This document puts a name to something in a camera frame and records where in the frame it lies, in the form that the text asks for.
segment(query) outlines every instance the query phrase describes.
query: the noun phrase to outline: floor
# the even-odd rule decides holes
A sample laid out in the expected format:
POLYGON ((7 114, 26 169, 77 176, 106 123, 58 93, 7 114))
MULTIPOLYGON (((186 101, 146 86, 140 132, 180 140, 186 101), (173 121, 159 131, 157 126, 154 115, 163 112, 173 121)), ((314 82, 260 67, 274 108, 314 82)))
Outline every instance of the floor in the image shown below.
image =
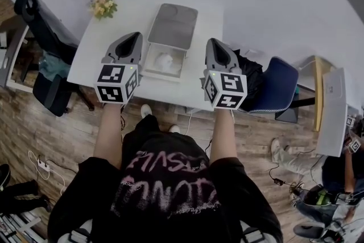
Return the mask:
MULTIPOLYGON (((0 22, 11 16, 12 4, 0 0, 0 22)), ((96 100, 92 89, 87 93, 96 100)), ((181 106, 146 101, 133 98, 123 112, 126 121, 123 135, 133 130, 141 119, 140 106, 147 102, 151 105, 162 129, 167 130, 172 124, 181 127, 185 133, 190 116, 185 114, 181 106)), ((77 171, 77 164, 90 157, 96 141, 98 124, 102 109, 96 107, 94 112, 76 96, 71 100, 71 112, 62 117, 53 116, 31 94, 15 92, 10 94, 0 89, 0 163, 8 163, 11 167, 11 183, 36 179, 34 165, 28 158, 28 151, 42 159, 52 159, 57 164, 77 171)), ((195 113, 190 122, 188 134, 205 149, 212 137, 214 114, 211 112, 195 113)), ((248 175, 258 185, 277 214, 284 233, 284 242, 308 242, 293 235, 292 228, 300 221, 305 221, 297 211, 289 206, 288 186, 279 187, 273 183, 268 170, 275 167, 270 163, 270 143, 278 136, 284 136, 291 145, 290 151, 298 153, 314 149, 317 133, 313 132, 313 107, 300 109, 298 124, 278 122, 274 115, 247 115, 235 113, 235 134, 238 156, 245 165, 248 175)), ((68 185, 74 173, 53 165, 52 168, 61 174, 68 185)), ((272 171, 287 183, 297 180, 297 175, 281 168, 272 171)), ((63 187, 62 179, 51 175, 49 180, 38 179, 40 190, 49 196, 54 204, 60 197, 63 187)), ((48 213, 42 209, 34 210, 42 222, 37 231, 46 236, 48 213)))

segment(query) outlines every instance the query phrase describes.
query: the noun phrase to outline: yellow flowers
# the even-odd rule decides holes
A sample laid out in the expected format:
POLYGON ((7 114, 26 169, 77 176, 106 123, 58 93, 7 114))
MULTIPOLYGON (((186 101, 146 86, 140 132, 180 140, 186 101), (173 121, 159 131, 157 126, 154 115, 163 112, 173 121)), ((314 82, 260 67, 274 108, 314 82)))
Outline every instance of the yellow flowers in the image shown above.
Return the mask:
POLYGON ((114 0, 91 0, 89 4, 90 11, 97 19, 112 18, 113 13, 117 10, 118 5, 114 0))

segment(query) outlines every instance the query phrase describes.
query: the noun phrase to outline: black bag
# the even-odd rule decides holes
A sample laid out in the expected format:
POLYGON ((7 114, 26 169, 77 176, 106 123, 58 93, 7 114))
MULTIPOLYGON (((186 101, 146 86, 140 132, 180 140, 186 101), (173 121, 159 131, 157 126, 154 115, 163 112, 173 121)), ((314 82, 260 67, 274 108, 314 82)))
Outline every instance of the black bag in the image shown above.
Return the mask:
POLYGON ((253 108, 254 102, 263 86, 262 65, 240 56, 240 50, 235 50, 234 53, 238 57, 239 67, 242 70, 242 74, 246 75, 248 89, 247 97, 244 99, 240 108, 248 112, 253 108))

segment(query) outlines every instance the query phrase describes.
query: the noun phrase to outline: black t-shirt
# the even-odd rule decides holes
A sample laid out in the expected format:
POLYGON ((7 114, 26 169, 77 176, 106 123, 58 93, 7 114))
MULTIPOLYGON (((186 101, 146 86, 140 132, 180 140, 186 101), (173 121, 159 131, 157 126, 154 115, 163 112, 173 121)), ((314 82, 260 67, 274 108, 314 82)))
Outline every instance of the black t-shirt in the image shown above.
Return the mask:
MULTIPOLYGON (((355 193, 364 191, 364 151, 352 155, 354 177, 356 179, 355 193)), ((344 192, 345 189, 345 154, 340 157, 329 156, 322 167, 322 182, 327 191, 344 192)))
MULTIPOLYGON (((283 242, 276 216, 238 159, 220 159, 210 166, 192 138, 162 132, 126 156, 134 157, 127 163, 123 158, 121 171, 97 158, 80 164, 51 214, 50 237, 65 233, 55 229, 65 221, 66 207, 80 209, 88 201, 94 206, 102 202, 103 207, 87 210, 88 215, 72 224, 80 226, 91 216, 94 243, 240 242, 240 221, 283 242), (86 195, 91 180, 96 193, 86 195)), ((66 224, 69 232, 71 223, 66 224)))

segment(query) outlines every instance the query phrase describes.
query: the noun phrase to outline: blue chair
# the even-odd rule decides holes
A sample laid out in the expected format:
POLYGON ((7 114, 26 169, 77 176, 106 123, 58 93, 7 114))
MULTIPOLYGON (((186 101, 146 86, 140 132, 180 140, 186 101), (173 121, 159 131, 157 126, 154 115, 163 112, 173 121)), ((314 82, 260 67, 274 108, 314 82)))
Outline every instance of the blue chair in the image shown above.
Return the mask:
POLYGON ((261 92, 248 113, 276 113, 288 109, 296 92, 297 69, 273 57, 263 78, 261 92))

